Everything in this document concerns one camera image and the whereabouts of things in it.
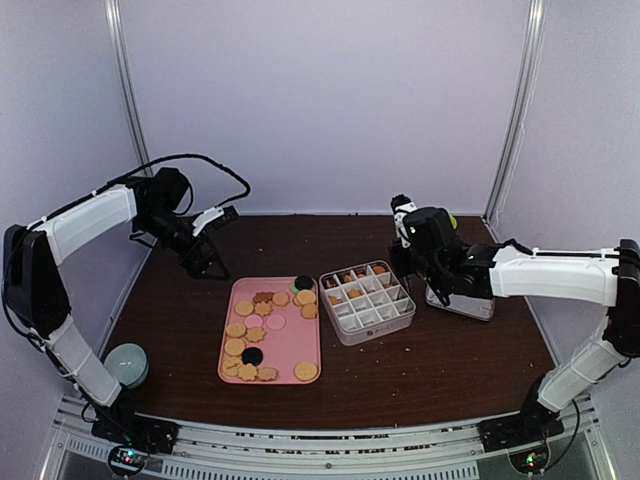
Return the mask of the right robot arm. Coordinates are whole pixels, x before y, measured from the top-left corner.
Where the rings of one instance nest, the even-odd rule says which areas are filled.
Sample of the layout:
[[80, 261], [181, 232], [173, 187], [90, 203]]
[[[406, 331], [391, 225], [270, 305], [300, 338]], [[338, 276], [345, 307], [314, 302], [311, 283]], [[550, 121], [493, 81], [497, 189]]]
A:
[[606, 307], [604, 320], [572, 357], [534, 384], [513, 419], [519, 440], [535, 440], [551, 416], [639, 355], [639, 246], [623, 239], [615, 248], [557, 251], [529, 248], [514, 239], [464, 242], [443, 208], [417, 207], [404, 195], [391, 202], [396, 240], [389, 254], [395, 274], [414, 275], [438, 306], [470, 310], [469, 300], [548, 297]]

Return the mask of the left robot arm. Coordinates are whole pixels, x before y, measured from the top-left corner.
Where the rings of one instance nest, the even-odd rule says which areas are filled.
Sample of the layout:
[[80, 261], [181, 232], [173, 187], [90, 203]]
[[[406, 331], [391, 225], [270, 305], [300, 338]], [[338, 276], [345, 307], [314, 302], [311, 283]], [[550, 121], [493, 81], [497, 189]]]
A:
[[26, 337], [58, 363], [91, 403], [109, 409], [104, 425], [123, 444], [143, 436], [143, 421], [120, 405], [124, 385], [77, 328], [61, 267], [103, 234], [128, 224], [133, 235], [151, 236], [174, 252], [190, 277], [229, 279], [208, 231], [225, 227], [238, 213], [231, 205], [213, 206], [195, 217], [178, 213], [189, 188], [176, 168], [163, 168], [152, 177], [129, 173], [49, 216], [5, 232], [4, 305], [26, 327]]

